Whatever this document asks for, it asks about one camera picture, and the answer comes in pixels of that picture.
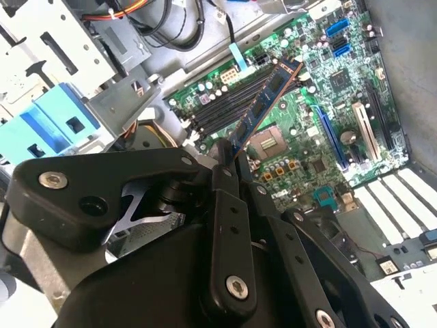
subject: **motherboard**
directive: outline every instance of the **motherboard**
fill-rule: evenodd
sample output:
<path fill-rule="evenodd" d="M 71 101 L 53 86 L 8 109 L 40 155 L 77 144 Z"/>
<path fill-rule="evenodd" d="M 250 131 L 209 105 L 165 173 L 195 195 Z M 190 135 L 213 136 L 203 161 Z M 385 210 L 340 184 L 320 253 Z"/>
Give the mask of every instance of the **motherboard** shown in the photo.
<path fill-rule="evenodd" d="M 234 60 L 168 98 L 201 153 L 228 138 L 281 58 L 305 67 L 258 126 L 246 147 L 256 181 L 279 210 L 356 208 L 353 188 L 408 162 L 380 54 L 379 28 L 362 0 L 311 10 Z"/>

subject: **screw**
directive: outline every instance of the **screw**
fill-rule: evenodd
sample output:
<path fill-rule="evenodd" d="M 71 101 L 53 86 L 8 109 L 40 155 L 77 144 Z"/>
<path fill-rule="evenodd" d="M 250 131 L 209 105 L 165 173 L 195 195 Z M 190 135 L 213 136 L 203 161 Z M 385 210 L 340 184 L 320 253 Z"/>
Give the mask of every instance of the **screw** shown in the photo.
<path fill-rule="evenodd" d="M 263 187 L 263 186 L 258 186 L 257 190 L 259 193 L 261 193 L 262 195 L 267 195 L 267 190 Z"/>
<path fill-rule="evenodd" d="M 38 181 L 49 189 L 63 189 L 68 184 L 67 177 L 61 172 L 45 172 L 40 175 Z"/>
<path fill-rule="evenodd" d="M 322 328 L 335 328 L 334 321 L 324 310 L 317 310 L 315 317 Z"/>
<path fill-rule="evenodd" d="M 223 173 L 227 176 L 232 176 L 232 173 L 228 169 L 223 169 Z"/>
<path fill-rule="evenodd" d="M 296 220 L 302 222 L 303 221 L 303 216 L 300 215 L 299 213 L 295 212 L 294 213 L 294 217 L 296 218 Z"/>
<path fill-rule="evenodd" d="M 392 318 L 391 322 L 394 324 L 396 328 L 404 328 L 404 326 L 402 326 L 401 323 L 396 318 Z"/>
<path fill-rule="evenodd" d="M 249 289 L 246 283 L 240 277 L 231 275 L 226 279 L 227 291 L 237 299 L 246 299 L 249 295 Z"/>
<path fill-rule="evenodd" d="M 188 157 L 182 157 L 182 162 L 184 162 L 187 165 L 193 164 L 193 162 Z"/>

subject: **green circuit board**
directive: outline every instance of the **green circuit board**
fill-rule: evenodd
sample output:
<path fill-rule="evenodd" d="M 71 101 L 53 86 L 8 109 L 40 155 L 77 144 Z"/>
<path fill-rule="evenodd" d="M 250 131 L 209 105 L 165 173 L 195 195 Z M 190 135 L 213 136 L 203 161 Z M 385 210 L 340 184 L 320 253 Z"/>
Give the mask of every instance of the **green circuit board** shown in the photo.
<path fill-rule="evenodd" d="M 199 150 L 207 154 L 219 137 L 227 137 L 233 131 L 244 106 L 256 95 L 257 84 L 274 67 L 275 59 L 284 55 L 302 58 L 302 85 L 282 97 L 255 134 L 277 136 L 279 131 L 281 137 L 259 137 L 261 141 L 253 137 L 246 149 L 254 179 L 264 183 L 279 210 L 290 206 L 307 210 L 326 204 L 333 210 L 345 210 L 344 202 L 350 197 L 343 196 L 350 195 L 353 187 L 408 162 L 378 41 L 371 34 L 377 31 L 361 6 L 361 1 L 343 2 L 342 8 L 317 21 L 305 14 L 244 52 L 249 69 L 237 72 L 231 83 L 224 83 L 223 73 L 238 71 L 234 60 L 179 90 L 169 100 L 176 114 L 190 121 L 191 128 L 201 135 Z M 345 19 L 348 26 L 340 38 L 343 43 L 347 40 L 348 51 L 336 56 L 332 46 L 335 40 L 325 38 L 325 30 Z M 365 108 L 379 147 L 377 159 L 370 156 L 369 144 L 354 114 L 356 104 Z M 347 169 L 340 168 L 334 144 L 315 107 L 328 117 L 340 151 L 349 162 Z M 348 143 L 341 142 L 344 133 L 349 137 Z M 267 141 L 268 146 L 273 145 L 270 150 L 277 147 L 278 151 L 259 151 Z M 351 154 L 362 158 L 357 160 Z"/>

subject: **blue ram stick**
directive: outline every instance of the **blue ram stick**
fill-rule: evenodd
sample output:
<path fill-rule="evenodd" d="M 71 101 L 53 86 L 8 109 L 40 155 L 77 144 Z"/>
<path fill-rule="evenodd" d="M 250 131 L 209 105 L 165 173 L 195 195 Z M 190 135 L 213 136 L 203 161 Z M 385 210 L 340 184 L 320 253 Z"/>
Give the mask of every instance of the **blue ram stick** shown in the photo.
<path fill-rule="evenodd" d="M 333 126 L 331 125 L 328 116 L 317 105 L 313 105 L 312 108 L 315 109 L 316 113 L 319 115 L 320 120 L 322 121 L 323 128 L 328 135 L 329 142 L 333 147 L 334 155 L 337 159 L 338 164 L 340 164 L 340 167 L 343 171 L 347 170 L 349 168 L 349 162 L 346 159 L 343 150 L 341 149 L 341 145 L 339 143 L 339 140 L 337 139 L 337 136 L 334 133 Z"/>
<path fill-rule="evenodd" d="M 253 133 L 273 108 L 274 104 L 282 97 L 302 67 L 303 63 L 300 61 L 286 58 L 283 58 L 276 65 L 261 91 L 229 136 L 234 158 L 243 150 Z"/>
<path fill-rule="evenodd" d="M 325 33 L 329 38 L 331 38 L 331 37 L 337 35 L 338 33 L 340 33 L 341 31 L 343 31 L 344 29 L 348 28 L 349 24 L 350 24 L 349 19 L 343 18 L 343 19 L 339 20 L 338 22 L 332 24 L 327 29 L 325 29 Z"/>

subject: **orange wire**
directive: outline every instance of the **orange wire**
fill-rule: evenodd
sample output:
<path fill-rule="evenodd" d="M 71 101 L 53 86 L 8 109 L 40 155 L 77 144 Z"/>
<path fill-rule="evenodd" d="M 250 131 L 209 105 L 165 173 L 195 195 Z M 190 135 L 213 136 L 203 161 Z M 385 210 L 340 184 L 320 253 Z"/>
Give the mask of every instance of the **orange wire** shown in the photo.
<path fill-rule="evenodd" d="M 124 8 L 124 10 L 114 13 L 113 16 L 116 18 L 123 17 L 125 14 L 130 14 L 131 12 L 143 7 L 146 3 L 147 0 L 138 0 L 136 3 Z M 107 21 L 113 19 L 113 17 L 111 15 L 83 15 L 82 19 L 85 21 Z"/>

